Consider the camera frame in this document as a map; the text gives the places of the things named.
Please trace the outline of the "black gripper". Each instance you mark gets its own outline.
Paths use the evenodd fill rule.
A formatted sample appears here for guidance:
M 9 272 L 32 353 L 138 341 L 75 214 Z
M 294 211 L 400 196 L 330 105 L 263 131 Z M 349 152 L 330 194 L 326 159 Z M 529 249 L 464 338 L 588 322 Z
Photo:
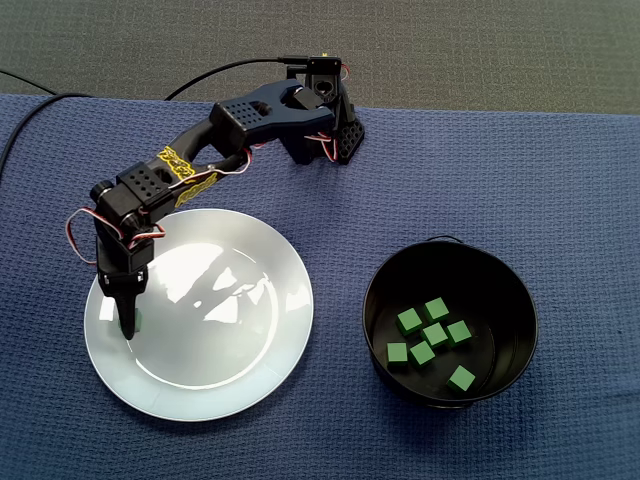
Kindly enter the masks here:
M 121 332 L 131 340 L 136 333 L 136 298 L 146 289 L 154 241 L 143 239 L 129 248 L 113 228 L 99 220 L 94 224 L 98 282 L 103 294 L 115 300 Z

